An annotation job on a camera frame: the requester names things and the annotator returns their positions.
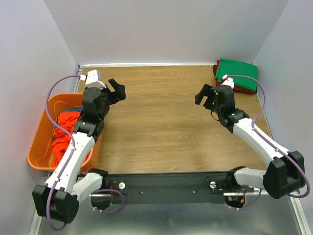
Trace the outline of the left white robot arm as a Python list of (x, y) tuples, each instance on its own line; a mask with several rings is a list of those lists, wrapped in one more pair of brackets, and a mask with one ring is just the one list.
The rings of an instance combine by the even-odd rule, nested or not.
[(62, 230), (77, 215), (80, 203), (93, 192), (114, 192), (124, 200), (124, 195), (106, 182), (108, 173), (92, 169), (77, 182), (86, 155), (95, 145), (104, 128), (104, 118), (110, 106), (125, 100), (125, 86), (113, 78), (109, 83), (114, 88), (98, 88), (87, 85), (83, 93), (83, 109), (75, 124), (73, 133), (64, 130), (71, 138), (69, 146), (57, 168), (44, 185), (36, 185), (32, 196), (37, 214), (46, 217), (50, 227), (55, 231)]

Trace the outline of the orange t shirt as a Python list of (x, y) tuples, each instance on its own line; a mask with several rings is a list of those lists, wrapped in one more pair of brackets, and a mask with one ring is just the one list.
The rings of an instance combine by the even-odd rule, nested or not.
[[(60, 113), (57, 117), (57, 124), (67, 132), (73, 134), (74, 125), (79, 117), (79, 112)], [(56, 127), (53, 131), (54, 141), (51, 145), (53, 156), (53, 160), (51, 162), (52, 167), (58, 166), (70, 144), (71, 137), (67, 132), (60, 129), (59, 127)]]

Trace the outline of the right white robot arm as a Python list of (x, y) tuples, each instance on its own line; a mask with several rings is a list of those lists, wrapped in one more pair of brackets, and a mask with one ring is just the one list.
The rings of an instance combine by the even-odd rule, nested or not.
[(216, 120), (229, 132), (245, 141), (267, 166), (266, 170), (245, 166), (230, 170), (227, 179), (230, 186), (263, 189), (272, 198), (279, 199), (307, 185), (303, 155), (280, 146), (257, 127), (247, 113), (236, 108), (234, 91), (230, 86), (212, 87), (204, 84), (195, 96), (195, 104), (199, 105), (205, 97), (207, 100), (204, 108), (216, 114)]

